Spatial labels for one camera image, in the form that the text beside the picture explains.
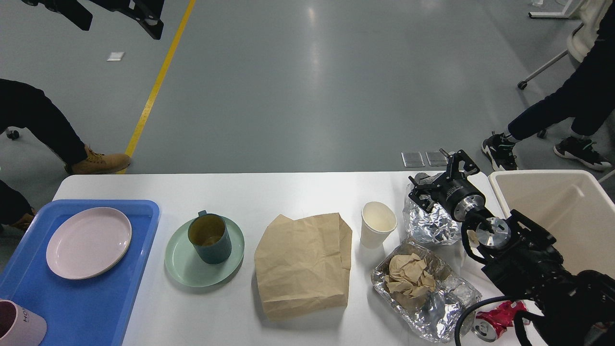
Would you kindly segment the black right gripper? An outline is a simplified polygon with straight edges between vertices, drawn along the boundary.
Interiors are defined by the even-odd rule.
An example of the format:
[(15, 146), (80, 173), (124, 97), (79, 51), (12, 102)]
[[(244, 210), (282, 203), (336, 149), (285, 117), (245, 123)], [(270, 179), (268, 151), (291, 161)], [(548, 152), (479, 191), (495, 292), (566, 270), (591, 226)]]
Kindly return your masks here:
[[(486, 217), (485, 195), (467, 180), (468, 176), (480, 173), (479, 167), (463, 149), (441, 149), (441, 153), (447, 161), (444, 173), (409, 176), (409, 199), (428, 214), (439, 205), (457, 222), (467, 221), (474, 214)], [(442, 175), (447, 182), (438, 187), (436, 183), (442, 182)]]

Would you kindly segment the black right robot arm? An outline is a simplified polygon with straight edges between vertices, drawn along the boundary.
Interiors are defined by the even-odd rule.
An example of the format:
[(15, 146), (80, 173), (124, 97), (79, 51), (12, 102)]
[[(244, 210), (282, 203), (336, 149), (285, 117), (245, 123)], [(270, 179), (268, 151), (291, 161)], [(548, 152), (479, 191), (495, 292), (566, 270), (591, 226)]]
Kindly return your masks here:
[(540, 314), (517, 311), (513, 326), (521, 346), (531, 344), (524, 321), (534, 325), (548, 346), (612, 346), (614, 336), (614, 280), (595, 270), (571, 274), (554, 248), (555, 237), (517, 210), (507, 219), (496, 217), (485, 205), (485, 195), (468, 181), (479, 168), (463, 150), (445, 153), (444, 172), (410, 176), (408, 196), (424, 212), (440, 205), (461, 224), (463, 248), (501, 291), (501, 297), (472, 305), (461, 315), (454, 342), (472, 312), (501, 301), (531, 300)]

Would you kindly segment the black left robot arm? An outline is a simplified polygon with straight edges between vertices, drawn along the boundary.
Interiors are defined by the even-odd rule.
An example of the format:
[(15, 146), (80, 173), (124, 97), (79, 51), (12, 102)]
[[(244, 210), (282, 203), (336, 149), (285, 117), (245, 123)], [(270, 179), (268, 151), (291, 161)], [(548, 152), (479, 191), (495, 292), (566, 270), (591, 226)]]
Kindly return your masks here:
[[(93, 15), (78, 0), (23, 0), (24, 4), (42, 5), (51, 12), (62, 15), (84, 31), (90, 30)], [(154, 40), (160, 40), (164, 23), (161, 20), (164, 0), (91, 0), (109, 12), (120, 13), (139, 23)]]

